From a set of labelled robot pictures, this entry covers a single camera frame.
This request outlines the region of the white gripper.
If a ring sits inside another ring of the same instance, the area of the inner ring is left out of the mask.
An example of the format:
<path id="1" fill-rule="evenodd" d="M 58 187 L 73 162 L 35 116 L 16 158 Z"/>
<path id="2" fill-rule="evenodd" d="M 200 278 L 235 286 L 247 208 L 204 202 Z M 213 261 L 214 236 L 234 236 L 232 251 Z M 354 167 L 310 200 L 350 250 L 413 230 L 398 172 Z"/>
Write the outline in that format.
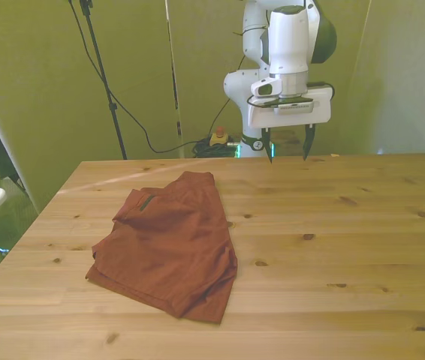
<path id="1" fill-rule="evenodd" d="M 249 127 L 262 128 L 264 150 L 270 163 L 273 162 L 270 128 L 306 125 L 303 142 L 303 159 L 306 160 L 314 142 L 315 125 L 331 119 L 331 100 L 332 86 L 329 84 L 314 84 L 299 97 L 258 98 L 251 95 L 247 99 Z"/>

